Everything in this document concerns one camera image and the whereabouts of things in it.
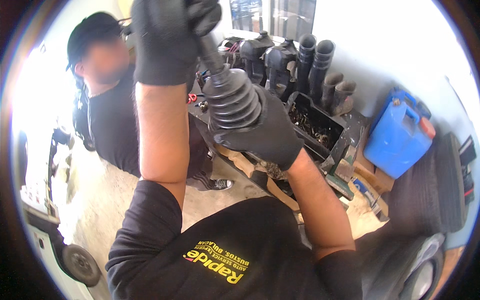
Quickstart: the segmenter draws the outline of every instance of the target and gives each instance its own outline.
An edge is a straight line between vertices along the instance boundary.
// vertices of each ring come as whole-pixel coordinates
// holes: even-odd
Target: window
[[[230,0],[233,29],[263,30],[262,0]]]
[[[298,41],[312,33],[316,0],[270,0],[270,34]]]

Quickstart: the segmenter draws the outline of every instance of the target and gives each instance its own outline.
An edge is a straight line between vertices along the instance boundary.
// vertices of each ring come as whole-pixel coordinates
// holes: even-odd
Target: orange cap
[[[419,125],[423,132],[425,132],[430,139],[435,137],[435,128],[426,117],[422,117],[420,119]]]

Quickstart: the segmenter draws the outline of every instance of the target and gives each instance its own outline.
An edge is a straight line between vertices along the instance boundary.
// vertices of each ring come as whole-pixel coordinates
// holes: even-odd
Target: black t-shirt
[[[355,252],[314,263],[278,199],[244,200],[181,226],[174,196],[138,182],[105,266],[113,299],[362,299]]]
[[[134,65],[112,89],[88,102],[90,134],[98,155],[121,170],[140,177],[138,137],[134,108]],[[198,174],[208,148],[189,114],[190,163],[187,177]]]

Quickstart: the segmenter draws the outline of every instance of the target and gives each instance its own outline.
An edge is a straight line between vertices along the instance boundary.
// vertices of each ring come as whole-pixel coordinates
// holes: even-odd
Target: white vehicle
[[[64,128],[58,126],[54,129],[49,154],[43,153],[48,157],[46,176],[43,181],[39,178],[28,182],[25,177],[21,178],[20,195],[31,241],[52,279],[67,299],[94,300],[88,287],[99,283],[100,269],[87,250],[78,245],[64,244],[63,236],[58,231],[58,209],[51,198],[51,178],[56,170],[53,157],[58,144],[68,144],[70,141],[71,135]],[[26,174],[27,139],[23,132],[20,133],[18,149]]]

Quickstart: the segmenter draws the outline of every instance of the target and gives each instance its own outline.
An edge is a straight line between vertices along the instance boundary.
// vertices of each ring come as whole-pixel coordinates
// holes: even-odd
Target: gloved hand
[[[135,79],[151,85],[187,82],[199,55],[197,38],[208,34],[221,15],[217,0],[135,0]]]
[[[255,125],[240,129],[217,129],[212,132],[216,143],[230,150],[251,152],[288,170],[303,147],[283,103],[257,84],[253,85],[262,104]]]

